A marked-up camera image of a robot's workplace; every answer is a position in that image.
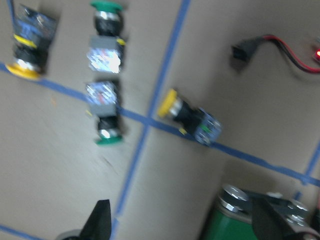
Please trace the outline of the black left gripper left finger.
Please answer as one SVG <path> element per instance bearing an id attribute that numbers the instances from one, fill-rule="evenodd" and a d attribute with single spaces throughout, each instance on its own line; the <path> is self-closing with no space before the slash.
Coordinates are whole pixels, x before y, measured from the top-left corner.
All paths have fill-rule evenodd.
<path id="1" fill-rule="evenodd" d="M 112 235 L 111 204 L 109 199 L 98 200 L 82 229 L 59 234 L 56 240 L 109 240 Z"/>

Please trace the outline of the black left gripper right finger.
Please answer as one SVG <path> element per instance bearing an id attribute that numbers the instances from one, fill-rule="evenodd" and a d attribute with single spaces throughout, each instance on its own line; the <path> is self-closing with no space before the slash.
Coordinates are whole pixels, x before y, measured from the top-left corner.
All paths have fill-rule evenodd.
<path id="1" fill-rule="evenodd" d="M 254 198 L 252 229 L 259 240 L 318 240 L 320 233 L 306 222 L 307 214 L 295 200 Z"/>

